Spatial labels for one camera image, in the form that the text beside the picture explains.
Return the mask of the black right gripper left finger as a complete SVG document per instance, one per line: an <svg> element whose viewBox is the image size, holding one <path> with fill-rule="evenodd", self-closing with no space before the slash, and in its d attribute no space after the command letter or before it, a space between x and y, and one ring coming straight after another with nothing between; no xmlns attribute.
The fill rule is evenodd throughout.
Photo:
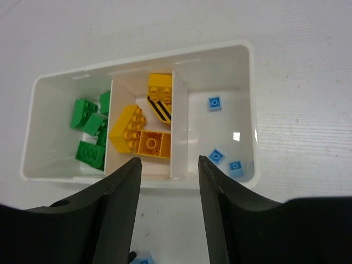
<svg viewBox="0 0 352 264"><path fill-rule="evenodd" d="M1 263L130 263L142 163L50 206L1 206Z"/></svg>

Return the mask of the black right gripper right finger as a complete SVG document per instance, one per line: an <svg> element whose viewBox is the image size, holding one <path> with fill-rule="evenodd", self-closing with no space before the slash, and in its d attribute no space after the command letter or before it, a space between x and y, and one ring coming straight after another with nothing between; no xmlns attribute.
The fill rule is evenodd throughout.
<svg viewBox="0 0 352 264"><path fill-rule="evenodd" d="M270 200L199 157L210 263L351 263L351 198Z"/></svg>

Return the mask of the light blue lego plate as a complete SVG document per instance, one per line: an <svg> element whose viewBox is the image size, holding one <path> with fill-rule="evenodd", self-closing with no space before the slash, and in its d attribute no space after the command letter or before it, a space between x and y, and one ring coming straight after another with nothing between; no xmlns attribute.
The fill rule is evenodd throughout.
<svg viewBox="0 0 352 264"><path fill-rule="evenodd" d="M149 251L132 251L129 253L128 261L130 264L155 264Z"/></svg>

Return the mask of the light blue small lego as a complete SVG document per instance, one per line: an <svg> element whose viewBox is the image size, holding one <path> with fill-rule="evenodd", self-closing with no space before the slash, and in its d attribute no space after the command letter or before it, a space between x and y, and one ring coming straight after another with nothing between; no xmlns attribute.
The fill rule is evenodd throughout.
<svg viewBox="0 0 352 264"><path fill-rule="evenodd" d="M243 175L244 168L241 160L229 162L229 176L231 178L242 177Z"/></svg>
<svg viewBox="0 0 352 264"><path fill-rule="evenodd" d="M219 165L223 159L225 158L225 155L223 152L221 152L218 149L214 149L210 155L208 156L209 160L214 163L215 165Z"/></svg>

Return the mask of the green lego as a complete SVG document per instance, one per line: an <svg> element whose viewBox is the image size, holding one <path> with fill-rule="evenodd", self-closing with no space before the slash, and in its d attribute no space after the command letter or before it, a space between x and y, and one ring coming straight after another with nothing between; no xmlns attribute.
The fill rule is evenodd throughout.
<svg viewBox="0 0 352 264"><path fill-rule="evenodd" d="M105 151L106 148L104 146L80 141L75 159L102 171L105 166Z"/></svg>
<svg viewBox="0 0 352 264"><path fill-rule="evenodd" d="M110 97L111 97L110 91L100 94L100 99L99 99L100 113L103 114L104 116L109 115Z"/></svg>

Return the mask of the yellow rectangular lego brick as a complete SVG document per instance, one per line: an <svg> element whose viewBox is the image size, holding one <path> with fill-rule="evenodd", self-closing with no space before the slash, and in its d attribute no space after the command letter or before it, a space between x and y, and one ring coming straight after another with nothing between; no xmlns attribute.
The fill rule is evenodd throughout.
<svg viewBox="0 0 352 264"><path fill-rule="evenodd" d="M109 133L115 149L120 153L131 153L139 142L140 130L147 124L142 109L137 104L127 105Z"/></svg>

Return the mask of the yellow small lego brick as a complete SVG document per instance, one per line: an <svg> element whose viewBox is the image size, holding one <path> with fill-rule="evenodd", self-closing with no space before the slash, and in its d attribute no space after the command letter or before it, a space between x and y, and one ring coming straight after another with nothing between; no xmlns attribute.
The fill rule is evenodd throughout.
<svg viewBox="0 0 352 264"><path fill-rule="evenodd" d="M171 133L140 130L139 143L134 152L137 155L171 158Z"/></svg>

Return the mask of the green square lego brick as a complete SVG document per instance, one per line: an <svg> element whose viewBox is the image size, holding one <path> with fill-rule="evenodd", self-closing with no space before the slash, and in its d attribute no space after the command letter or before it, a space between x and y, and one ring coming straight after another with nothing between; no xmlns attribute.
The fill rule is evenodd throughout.
<svg viewBox="0 0 352 264"><path fill-rule="evenodd" d="M83 127L83 132L90 136L97 136L102 130L107 129L108 120L106 117L93 113Z"/></svg>

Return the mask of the light blue lego stud up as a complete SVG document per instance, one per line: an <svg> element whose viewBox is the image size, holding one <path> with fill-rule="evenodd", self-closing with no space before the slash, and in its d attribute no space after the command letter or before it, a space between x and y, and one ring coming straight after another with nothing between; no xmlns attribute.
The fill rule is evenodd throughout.
<svg viewBox="0 0 352 264"><path fill-rule="evenodd" d="M208 111L216 112L222 110L222 101L220 96L208 98Z"/></svg>

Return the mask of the yellow sloped lego brick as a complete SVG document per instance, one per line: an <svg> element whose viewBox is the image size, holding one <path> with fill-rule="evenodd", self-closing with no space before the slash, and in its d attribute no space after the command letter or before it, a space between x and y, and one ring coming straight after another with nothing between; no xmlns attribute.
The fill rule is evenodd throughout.
<svg viewBox="0 0 352 264"><path fill-rule="evenodd" d="M148 79L147 103L164 124L172 122L172 74L151 73Z"/></svg>

